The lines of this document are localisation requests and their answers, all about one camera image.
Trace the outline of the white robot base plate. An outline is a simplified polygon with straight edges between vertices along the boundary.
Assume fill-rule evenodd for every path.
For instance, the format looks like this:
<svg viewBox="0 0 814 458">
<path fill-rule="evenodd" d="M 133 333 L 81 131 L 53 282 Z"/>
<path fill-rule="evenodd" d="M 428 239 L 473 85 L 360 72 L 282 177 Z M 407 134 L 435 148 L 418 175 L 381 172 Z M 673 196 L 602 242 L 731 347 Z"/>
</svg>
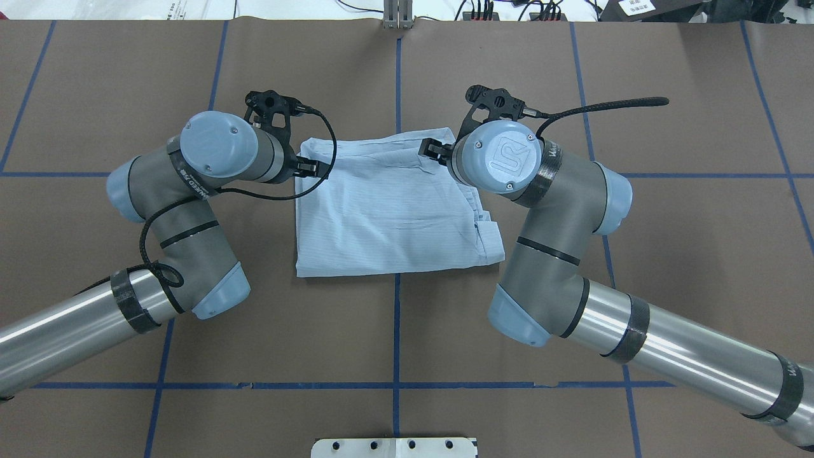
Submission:
<svg viewBox="0 0 814 458">
<path fill-rule="evenodd" d="M 475 438 L 323 438 L 311 457 L 478 457 Z"/>
</svg>

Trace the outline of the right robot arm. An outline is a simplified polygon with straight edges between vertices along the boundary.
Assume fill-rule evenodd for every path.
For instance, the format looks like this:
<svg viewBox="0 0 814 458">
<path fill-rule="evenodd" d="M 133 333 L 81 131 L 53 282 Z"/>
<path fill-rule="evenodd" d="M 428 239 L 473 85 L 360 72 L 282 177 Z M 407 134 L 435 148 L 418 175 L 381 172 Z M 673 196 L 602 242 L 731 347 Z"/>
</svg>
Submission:
<svg viewBox="0 0 814 458">
<path fill-rule="evenodd" d="M 775 311 L 812 316 L 812 257 L 797 251 L 790 205 L 749 221 L 737 191 L 777 191 L 762 179 L 653 179 L 662 211 L 637 223 L 623 247 L 650 254 L 614 259 L 608 235 L 628 217 L 633 186 L 596 160 L 574 155 L 517 121 L 466 121 L 454 140 L 425 139 L 420 155 L 457 183 L 519 205 L 525 223 L 506 258 L 488 318 L 514 341 L 575 342 L 622 366 L 729 406 L 812 452 L 812 365 L 698 324 L 623 291 L 651 283 L 685 311 L 716 301 L 756 330 Z"/>
</svg>

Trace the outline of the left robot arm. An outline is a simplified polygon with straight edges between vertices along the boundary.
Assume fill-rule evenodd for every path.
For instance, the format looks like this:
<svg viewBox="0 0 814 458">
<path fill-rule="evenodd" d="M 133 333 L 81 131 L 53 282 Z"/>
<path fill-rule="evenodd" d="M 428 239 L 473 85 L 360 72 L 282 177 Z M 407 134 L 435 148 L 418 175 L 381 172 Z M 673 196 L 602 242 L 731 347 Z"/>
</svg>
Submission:
<svg viewBox="0 0 814 458">
<path fill-rule="evenodd" d="M 212 210 L 233 181 L 300 173 L 290 116 L 192 116 L 165 147 L 107 178 L 111 205 L 142 223 L 142 264 L 2 329 L 2 402 L 58 372 L 191 312 L 210 319 L 245 301 L 247 276 Z"/>
</svg>

